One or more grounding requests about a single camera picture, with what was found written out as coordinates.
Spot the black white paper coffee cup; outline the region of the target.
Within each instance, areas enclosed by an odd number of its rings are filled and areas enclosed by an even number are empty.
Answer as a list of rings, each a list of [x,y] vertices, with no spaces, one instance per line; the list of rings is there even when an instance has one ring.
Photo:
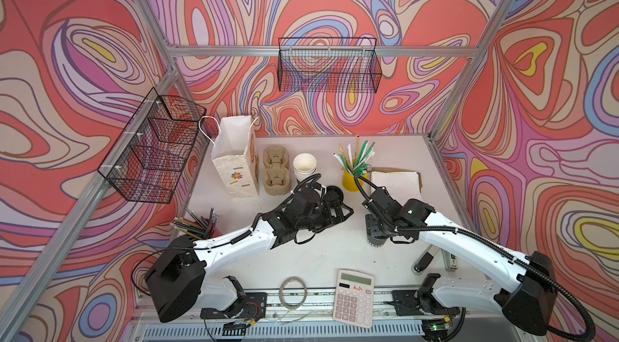
[[[388,240],[388,237],[382,232],[367,232],[367,240],[373,247],[382,247]]]

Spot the white paper takeout bag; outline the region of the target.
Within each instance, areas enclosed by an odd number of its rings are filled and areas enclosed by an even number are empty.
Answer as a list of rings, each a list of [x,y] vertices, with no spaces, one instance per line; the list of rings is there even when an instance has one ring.
[[[199,126],[199,131],[212,144],[211,161],[232,198],[259,196],[259,160],[256,151],[255,123],[251,116],[227,116],[212,119],[217,136],[212,138]]]

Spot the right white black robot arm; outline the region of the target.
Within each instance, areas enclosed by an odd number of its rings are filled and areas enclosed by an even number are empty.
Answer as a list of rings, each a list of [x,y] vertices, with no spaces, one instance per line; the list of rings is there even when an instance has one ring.
[[[414,298],[421,311],[436,314],[449,308],[472,308],[502,315],[531,335],[552,333],[572,341],[595,338],[593,318],[574,295],[556,282],[548,256],[540,252],[525,255],[495,244],[416,198],[401,204],[385,187],[372,188],[372,193],[361,194],[362,204],[368,210],[369,241],[377,245],[387,240],[402,245],[423,241],[451,253],[486,277],[474,281],[428,274]],[[551,326],[558,296],[563,296],[580,314],[585,324],[582,332],[565,332]]]

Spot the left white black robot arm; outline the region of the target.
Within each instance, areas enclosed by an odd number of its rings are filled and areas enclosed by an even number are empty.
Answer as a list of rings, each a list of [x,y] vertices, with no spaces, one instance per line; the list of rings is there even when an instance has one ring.
[[[236,277],[217,279],[214,274],[243,258],[296,242],[298,232],[324,232],[353,213],[340,188],[306,183],[240,230],[207,240],[178,237],[145,275],[159,321],[172,322],[193,308],[233,318],[248,305],[257,307]]]

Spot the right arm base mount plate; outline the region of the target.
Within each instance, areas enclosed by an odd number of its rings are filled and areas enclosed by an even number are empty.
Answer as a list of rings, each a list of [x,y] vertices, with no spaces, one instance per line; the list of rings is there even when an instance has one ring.
[[[445,307],[433,296],[440,274],[428,274],[416,290],[393,290],[397,316],[458,316],[461,307]]]

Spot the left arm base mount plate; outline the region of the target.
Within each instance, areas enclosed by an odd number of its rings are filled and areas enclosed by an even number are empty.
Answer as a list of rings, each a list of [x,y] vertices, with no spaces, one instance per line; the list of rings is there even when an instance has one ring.
[[[201,319],[241,319],[244,322],[264,318],[268,294],[247,292],[234,276],[209,278],[196,304]]]

